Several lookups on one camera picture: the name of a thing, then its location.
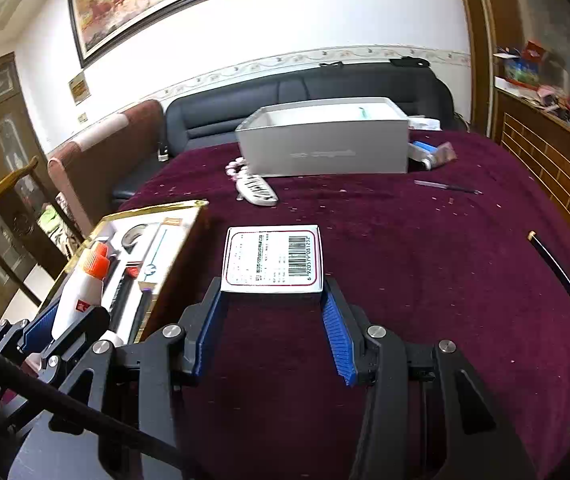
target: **barcode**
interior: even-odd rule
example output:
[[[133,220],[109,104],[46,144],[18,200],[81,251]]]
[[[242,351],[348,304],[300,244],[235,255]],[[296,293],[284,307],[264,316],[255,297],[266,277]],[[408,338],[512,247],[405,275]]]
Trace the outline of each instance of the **barcode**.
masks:
[[[289,256],[287,258],[287,271],[290,276],[309,276],[311,268],[307,264],[307,245],[309,240],[306,236],[289,237]]]

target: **purple tablecloth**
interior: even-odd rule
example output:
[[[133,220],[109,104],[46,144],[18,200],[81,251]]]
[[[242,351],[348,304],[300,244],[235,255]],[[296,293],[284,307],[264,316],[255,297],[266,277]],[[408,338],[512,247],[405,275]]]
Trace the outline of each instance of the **purple tablecloth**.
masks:
[[[414,137],[451,141],[459,160],[430,173],[271,178],[280,202],[264,208],[236,201],[224,168],[239,151],[226,144],[178,156],[122,209],[209,200],[195,301],[220,276],[228,227],[318,224],[325,271],[345,298],[406,341],[456,342],[542,477],[570,446],[570,298],[526,236],[535,230],[570,272],[570,229],[525,167],[490,140]],[[242,296],[209,375],[185,391],[197,456],[218,480],[347,478],[363,400],[335,373],[318,312]]]

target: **brown sofa armrest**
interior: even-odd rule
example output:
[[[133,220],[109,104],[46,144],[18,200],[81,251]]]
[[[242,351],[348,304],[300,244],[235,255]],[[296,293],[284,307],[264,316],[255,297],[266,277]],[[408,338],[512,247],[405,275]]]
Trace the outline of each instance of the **brown sofa armrest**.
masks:
[[[47,171],[88,235],[112,213],[111,190],[158,149],[165,127],[158,101],[144,101],[80,132],[51,153]]]

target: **small white box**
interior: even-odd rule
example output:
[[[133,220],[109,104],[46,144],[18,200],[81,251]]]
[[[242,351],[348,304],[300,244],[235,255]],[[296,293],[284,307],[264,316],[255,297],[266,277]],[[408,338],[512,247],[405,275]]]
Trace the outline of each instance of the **small white box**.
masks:
[[[260,176],[407,173],[408,118],[387,97],[266,106],[236,137]]]
[[[165,281],[189,232],[182,218],[166,218],[160,227],[156,226],[156,236],[138,275],[140,290],[156,291]]]
[[[321,292],[323,251],[318,226],[230,228],[220,290],[246,294]]]

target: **black leather sofa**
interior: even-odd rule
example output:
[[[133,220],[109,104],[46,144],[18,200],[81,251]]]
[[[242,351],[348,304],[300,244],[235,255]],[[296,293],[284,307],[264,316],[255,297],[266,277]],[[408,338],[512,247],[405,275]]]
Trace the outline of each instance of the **black leather sofa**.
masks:
[[[167,148],[174,157],[186,150],[236,142],[236,127],[263,106],[342,97],[389,97],[407,115],[438,119],[444,130],[462,130],[452,94],[422,59],[389,63],[328,64],[260,77],[181,97],[165,113]],[[114,208],[161,170],[150,157],[112,193]]]

